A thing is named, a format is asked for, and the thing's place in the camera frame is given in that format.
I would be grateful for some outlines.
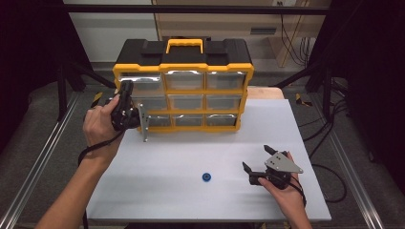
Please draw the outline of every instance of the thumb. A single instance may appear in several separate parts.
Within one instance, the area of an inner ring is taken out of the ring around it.
[[[270,181],[266,180],[265,178],[259,177],[259,183],[262,184],[263,187],[266,188],[272,195],[274,194],[274,191],[277,189],[274,184],[272,184]]]

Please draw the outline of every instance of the yellow storage organizer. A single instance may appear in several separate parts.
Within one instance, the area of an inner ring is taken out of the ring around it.
[[[150,132],[238,131],[253,71],[243,39],[129,39],[113,68],[117,88],[133,81]]]

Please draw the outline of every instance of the person's right hand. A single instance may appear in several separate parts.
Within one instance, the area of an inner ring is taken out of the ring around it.
[[[298,174],[292,173],[291,175],[298,180]],[[259,182],[274,196],[292,228],[312,228],[305,211],[303,198],[297,190],[291,186],[280,190],[270,181],[261,177],[259,178]],[[298,182],[294,178],[290,182],[299,187]]]
[[[83,132],[88,146],[110,140],[118,135],[113,124],[111,124],[111,112],[118,101],[119,95],[117,94],[107,105],[96,106],[87,112],[83,123]],[[83,158],[82,162],[91,163],[91,166],[99,168],[101,172],[105,171],[116,156],[122,138],[123,135],[109,145],[91,151]]]

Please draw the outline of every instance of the black curtain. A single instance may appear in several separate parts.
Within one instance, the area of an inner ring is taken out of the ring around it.
[[[354,9],[355,3],[347,6]],[[342,22],[336,15],[326,18],[311,62],[322,57]],[[327,66],[333,77],[348,80],[348,102],[355,123],[371,154],[385,164],[405,194],[405,118],[401,112],[405,104],[404,24],[405,1],[363,1],[331,47]]]
[[[45,11],[43,4],[63,1],[0,2],[0,152],[27,111],[30,92],[55,82],[61,65],[72,88],[82,91],[70,63],[92,69],[69,14]]]

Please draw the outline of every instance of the yellow handle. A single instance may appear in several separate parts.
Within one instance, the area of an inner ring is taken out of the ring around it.
[[[170,39],[167,42],[166,53],[169,53],[171,46],[200,46],[200,51],[203,53],[203,42],[201,39]]]

